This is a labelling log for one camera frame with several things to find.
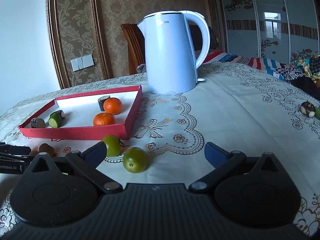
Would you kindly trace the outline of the small tan potato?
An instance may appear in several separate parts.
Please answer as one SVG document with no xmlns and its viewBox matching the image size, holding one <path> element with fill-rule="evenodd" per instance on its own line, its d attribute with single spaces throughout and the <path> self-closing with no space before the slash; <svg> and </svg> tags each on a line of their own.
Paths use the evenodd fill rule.
<svg viewBox="0 0 320 240">
<path fill-rule="evenodd" d="M 29 156 L 31 157 L 35 157 L 39 154 L 39 151 L 38 150 L 32 150 L 30 153 L 29 153 Z"/>
<path fill-rule="evenodd" d="M 52 146 L 48 145 L 47 143 L 43 143 L 39 146 L 39 152 L 46 152 L 48 153 L 51 157 L 55 156 L 55 150 Z"/>
</svg>

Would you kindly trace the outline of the green tomato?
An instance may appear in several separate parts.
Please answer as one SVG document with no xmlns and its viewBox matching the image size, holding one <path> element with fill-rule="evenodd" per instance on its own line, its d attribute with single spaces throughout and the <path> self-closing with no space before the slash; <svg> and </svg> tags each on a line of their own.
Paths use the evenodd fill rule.
<svg viewBox="0 0 320 240">
<path fill-rule="evenodd" d="M 143 172 L 147 168 L 148 162 L 148 155 L 142 148 L 131 147 L 123 155 L 123 166 L 131 173 Z"/>
<path fill-rule="evenodd" d="M 103 137 L 102 141 L 106 145 L 107 157 L 116 157 L 120 155 L 126 147 L 125 144 L 115 135 L 107 135 Z"/>
</svg>

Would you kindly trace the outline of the dark sugarcane piece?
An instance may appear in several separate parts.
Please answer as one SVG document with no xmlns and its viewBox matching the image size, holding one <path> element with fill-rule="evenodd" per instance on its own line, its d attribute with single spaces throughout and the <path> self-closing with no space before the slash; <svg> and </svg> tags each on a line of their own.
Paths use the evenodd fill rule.
<svg viewBox="0 0 320 240">
<path fill-rule="evenodd" d="M 104 102 L 109 99 L 110 96 L 109 95 L 105 95 L 105 96 L 102 96 L 98 99 L 98 105 L 99 105 L 99 108 L 100 110 L 103 112 L 104 111 Z"/>
<path fill-rule="evenodd" d="M 65 118 L 65 113 L 64 113 L 63 110 L 58 110 L 57 113 L 58 113 L 59 116 L 61 116 L 62 119 Z"/>
<path fill-rule="evenodd" d="M 32 118 L 30 126 L 31 128 L 45 128 L 46 122 L 42 118 Z"/>
</svg>

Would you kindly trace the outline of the orange tangerine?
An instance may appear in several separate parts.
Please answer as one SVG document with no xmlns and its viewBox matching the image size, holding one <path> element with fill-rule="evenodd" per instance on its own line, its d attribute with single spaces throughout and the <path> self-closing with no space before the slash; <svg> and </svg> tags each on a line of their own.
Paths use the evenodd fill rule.
<svg viewBox="0 0 320 240">
<path fill-rule="evenodd" d="M 116 123 L 116 119 L 113 114 L 99 113 L 93 119 L 93 126 L 107 126 Z"/>
<path fill-rule="evenodd" d="M 123 111 L 123 104 L 118 98 L 108 98 L 104 101 L 103 108 L 106 113 L 117 115 Z"/>
</svg>

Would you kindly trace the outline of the green cucumber piece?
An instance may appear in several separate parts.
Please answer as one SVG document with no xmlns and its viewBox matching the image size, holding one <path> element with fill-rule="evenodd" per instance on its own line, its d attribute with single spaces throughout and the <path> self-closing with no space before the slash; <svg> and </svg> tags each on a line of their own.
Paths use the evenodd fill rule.
<svg viewBox="0 0 320 240">
<path fill-rule="evenodd" d="M 62 122 L 61 115 L 58 112 L 54 112 L 50 115 L 48 124 L 51 128 L 59 128 Z"/>
</svg>

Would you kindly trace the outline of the red shallow box tray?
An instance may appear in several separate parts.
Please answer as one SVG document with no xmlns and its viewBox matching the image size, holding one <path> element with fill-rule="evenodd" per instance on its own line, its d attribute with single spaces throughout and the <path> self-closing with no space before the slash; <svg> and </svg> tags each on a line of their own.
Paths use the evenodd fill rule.
<svg viewBox="0 0 320 240">
<path fill-rule="evenodd" d="M 109 95 L 120 99 L 123 111 L 115 116 L 116 123 L 107 126 L 94 126 L 93 119 L 100 113 L 98 99 Z M 63 140 L 101 140 L 106 135 L 129 139 L 138 113 L 143 93 L 141 86 L 129 86 L 96 90 L 54 98 L 18 126 L 26 137 Z M 32 128 L 31 120 L 49 120 L 50 114 L 62 110 L 65 118 L 62 126 L 51 128 Z"/>
</svg>

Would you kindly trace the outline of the floral lace tablecloth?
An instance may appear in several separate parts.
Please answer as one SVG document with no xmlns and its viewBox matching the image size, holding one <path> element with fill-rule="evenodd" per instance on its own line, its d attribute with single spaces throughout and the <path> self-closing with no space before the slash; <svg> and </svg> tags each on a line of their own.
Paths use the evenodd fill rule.
<svg viewBox="0 0 320 240">
<path fill-rule="evenodd" d="M 211 141 L 249 156 L 272 152 L 298 187 L 302 200 L 294 224 L 311 236 L 319 229 L 319 120 L 300 104 L 319 102 L 301 90 L 243 64 L 212 63 L 200 68 L 204 81 L 178 95 L 149 91 L 136 74 L 80 85 L 24 100 L 1 116 L 1 141 L 37 148 L 42 139 L 21 134 L 18 125 L 53 98 L 139 85 L 143 98 L 127 145 L 150 154 L 150 167 L 127 172 L 121 158 L 106 159 L 99 171 L 127 183 L 191 184 L 212 170 L 204 157 Z"/>
</svg>

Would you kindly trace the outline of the patterned pillow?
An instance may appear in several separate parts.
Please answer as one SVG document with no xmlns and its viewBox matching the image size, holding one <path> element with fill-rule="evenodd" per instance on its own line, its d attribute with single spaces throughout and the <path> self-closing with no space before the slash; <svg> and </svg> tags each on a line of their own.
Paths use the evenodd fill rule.
<svg viewBox="0 0 320 240">
<path fill-rule="evenodd" d="M 137 68 L 136 68 L 137 73 L 145 73 L 146 72 L 146 64 L 140 64 Z"/>
</svg>

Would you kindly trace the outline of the striped bed quilt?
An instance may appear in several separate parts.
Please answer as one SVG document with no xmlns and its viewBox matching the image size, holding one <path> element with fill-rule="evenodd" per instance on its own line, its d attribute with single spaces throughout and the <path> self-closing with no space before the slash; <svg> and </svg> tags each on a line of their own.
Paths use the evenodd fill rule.
<svg viewBox="0 0 320 240">
<path fill-rule="evenodd" d="M 214 62 L 247 65 L 290 83 L 319 100 L 319 71 L 311 71 L 309 59 L 296 60 L 291 65 L 288 65 L 265 57 L 252 58 L 229 54 L 224 51 L 214 51 L 207 55 L 204 63 L 210 64 Z"/>
</svg>

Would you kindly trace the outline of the white electric kettle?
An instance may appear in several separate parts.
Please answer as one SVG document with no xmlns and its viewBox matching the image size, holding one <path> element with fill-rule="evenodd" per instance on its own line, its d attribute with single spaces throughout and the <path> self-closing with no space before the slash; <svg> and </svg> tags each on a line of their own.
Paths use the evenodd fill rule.
<svg viewBox="0 0 320 240">
<path fill-rule="evenodd" d="M 195 23 L 202 35 L 199 56 L 195 56 L 189 22 Z M 159 11 L 144 16 L 137 27 L 144 36 L 149 90 L 172 95 L 194 89 L 198 83 L 197 70 L 210 47 L 204 16 L 190 10 Z"/>
</svg>

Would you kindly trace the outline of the glass sliding wardrobe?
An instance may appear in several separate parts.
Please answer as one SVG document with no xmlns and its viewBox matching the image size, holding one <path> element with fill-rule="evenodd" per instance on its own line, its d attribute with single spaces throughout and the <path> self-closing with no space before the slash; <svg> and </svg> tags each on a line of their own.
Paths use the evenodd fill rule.
<svg viewBox="0 0 320 240">
<path fill-rule="evenodd" d="M 231 54 L 290 64 L 319 54 L 315 0 L 221 0 Z"/>
</svg>

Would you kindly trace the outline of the white wall switch panel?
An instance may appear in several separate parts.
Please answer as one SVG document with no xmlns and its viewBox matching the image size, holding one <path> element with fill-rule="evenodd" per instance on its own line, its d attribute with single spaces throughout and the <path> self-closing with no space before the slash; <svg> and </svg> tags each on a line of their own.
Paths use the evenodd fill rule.
<svg viewBox="0 0 320 240">
<path fill-rule="evenodd" d="M 82 70 L 94 66 L 93 55 L 88 54 L 71 60 L 72 71 Z"/>
</svg>

